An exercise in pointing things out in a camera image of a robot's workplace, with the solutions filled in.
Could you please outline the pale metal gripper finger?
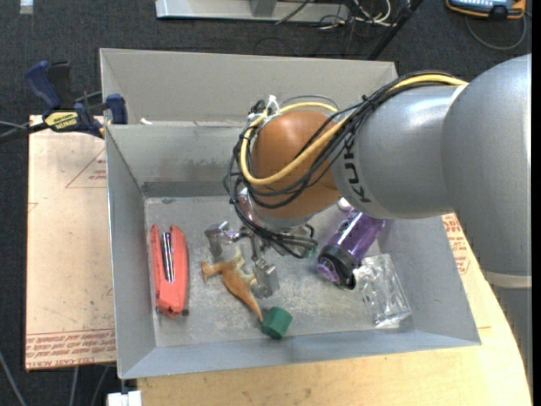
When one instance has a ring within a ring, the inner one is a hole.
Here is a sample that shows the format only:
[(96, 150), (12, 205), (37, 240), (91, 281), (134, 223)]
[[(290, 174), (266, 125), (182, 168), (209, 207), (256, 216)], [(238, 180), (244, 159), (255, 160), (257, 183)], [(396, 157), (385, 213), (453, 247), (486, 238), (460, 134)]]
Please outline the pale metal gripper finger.
[(261, 258), (254, 263), (253, 273), (256, 280), (254, 294), (257, 298), (269, 298), (279, 290), (277, 268), (273, 263)]
[(222, 246), (230, 242), (230, 228), (227, 221), (212, 224), (205, 230), (205, 236), (209, 241), (210, 252), (214, 257), (219, 257), (222, 252)]

